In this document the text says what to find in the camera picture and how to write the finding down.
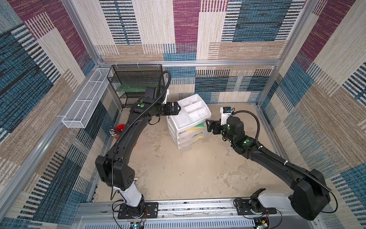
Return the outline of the white plastic drawer organizer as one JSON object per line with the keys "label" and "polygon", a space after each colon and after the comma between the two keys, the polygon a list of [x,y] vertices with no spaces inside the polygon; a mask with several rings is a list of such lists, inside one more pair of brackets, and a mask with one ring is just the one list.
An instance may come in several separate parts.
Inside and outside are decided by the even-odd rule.
{"label": "white plastic drawer organizer", "polygon": [[[207,104],[198,94],[182,99],[178,101],[178,104],[182,108],[179,115],[168,116],[167,124],[169,133],[173,141],[177,144],[178,149],[184,149],[208,136],[205,121],[211,118],[212,113]],[[201,123],[205,124],[203,129],[187,131]],[[201,132],[205,134],[204,138],[195,142],[190,141],[193,135]]]}

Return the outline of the green sponge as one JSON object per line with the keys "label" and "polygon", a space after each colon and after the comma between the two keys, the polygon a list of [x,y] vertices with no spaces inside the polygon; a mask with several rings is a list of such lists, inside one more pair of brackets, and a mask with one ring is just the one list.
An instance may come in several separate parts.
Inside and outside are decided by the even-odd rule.
{"label": "green sponge", "polygon": [[198,124],[190,129],[188,129],[187,131],[195,131],[195,130],[201,130],[205,127],[205,124],[204,123],[201,123],[201,124]]}

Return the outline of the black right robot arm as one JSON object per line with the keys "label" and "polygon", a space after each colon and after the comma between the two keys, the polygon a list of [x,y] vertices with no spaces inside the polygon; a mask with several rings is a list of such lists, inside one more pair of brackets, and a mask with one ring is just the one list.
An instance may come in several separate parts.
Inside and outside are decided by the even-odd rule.
{"label": "black right robot arm", "polygon": [[284,181],[293,190],[290,203],[299,216],[314,220],[330,202],[331,189],[326,186],[320,171],[299,167],[268,150],[245,134],[244,124],[238,117],[230,116],[225,125],[207,119],[206,125],[209,133],[221,135],[237,154],[258,163]]}

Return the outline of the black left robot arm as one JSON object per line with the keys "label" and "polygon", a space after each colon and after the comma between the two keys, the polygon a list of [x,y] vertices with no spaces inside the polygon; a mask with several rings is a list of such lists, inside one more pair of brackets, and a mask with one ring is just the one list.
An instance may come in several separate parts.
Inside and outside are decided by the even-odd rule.
{"label": "black left robot arm", "polygon": [[180,111],[178,102],[164,103],[145,97],[134,103],[117,141],[105,156],[98,156],[95,160],[101,181],[120,193],[124,200],[121,208],[133,218],[141,217],[145,209],[144,197],[134,184],[135,171],[128,166],[132,150],[153,116],[178,115]]}

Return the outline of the green board on shelf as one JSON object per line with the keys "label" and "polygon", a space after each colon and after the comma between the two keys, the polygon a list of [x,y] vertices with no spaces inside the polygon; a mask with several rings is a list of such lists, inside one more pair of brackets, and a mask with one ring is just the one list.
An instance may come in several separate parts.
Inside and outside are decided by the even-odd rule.
{"label": "green board on shelf", "polygon": [[147,87],[157,87],[158,84],[135,84],[135,83],[129,83],[129,84],[122,84],[119,86],[116,91],[117,92],[124,92],[124,93],[141,93],[145,92]]}

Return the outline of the red pen cup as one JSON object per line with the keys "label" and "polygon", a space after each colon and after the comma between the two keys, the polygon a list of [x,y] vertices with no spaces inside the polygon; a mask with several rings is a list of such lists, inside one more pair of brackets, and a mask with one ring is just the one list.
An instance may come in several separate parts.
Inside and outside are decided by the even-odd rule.
{"label": "red pen cup", "polygon": [[120,124],[120,125],[118,125],[118,126],[116,126],[116,127],[113,127],[113,128],[111,129],[111,135],[113,135],[113,137],[114,137],[116,140],[118,140],[118,138],[119,138],[120,134],[122,133],[122,131],[123,131],[124,127],[125,127],[125,124]]}

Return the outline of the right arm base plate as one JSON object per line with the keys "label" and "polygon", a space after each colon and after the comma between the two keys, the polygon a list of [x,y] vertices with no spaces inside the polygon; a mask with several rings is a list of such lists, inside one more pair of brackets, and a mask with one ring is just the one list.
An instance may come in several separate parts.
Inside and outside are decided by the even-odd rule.
{"label": "right arm base plate", "polygon": [[266,208],[257,199],[235,198],[233,205],[238,215],[242,216],[264,216],[266,214],[277,214],[276,208]]}

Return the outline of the aluminium front rail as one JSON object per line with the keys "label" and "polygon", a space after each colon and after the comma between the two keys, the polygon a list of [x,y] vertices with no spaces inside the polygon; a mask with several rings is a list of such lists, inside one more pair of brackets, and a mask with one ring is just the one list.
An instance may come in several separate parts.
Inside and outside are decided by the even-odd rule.
{"label": "aluminium front rail", "polygon": [[160,200],[143,219],[119,219],[118,203],[82,203],[72,222],[73,229],[324,229],[320,217],[301,218],[290,209],[278,208],[275,214],[241,215],[233,198]]}

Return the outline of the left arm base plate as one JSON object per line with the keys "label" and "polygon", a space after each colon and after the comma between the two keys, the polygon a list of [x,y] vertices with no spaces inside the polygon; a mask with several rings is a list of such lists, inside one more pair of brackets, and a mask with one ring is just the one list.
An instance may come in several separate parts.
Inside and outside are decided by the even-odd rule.
{"label": "left arm base plate", "polygon": [[118,219],[156,219],[158,217],[159,203],[146,202],[137,207],[122,204],[118,211]]}

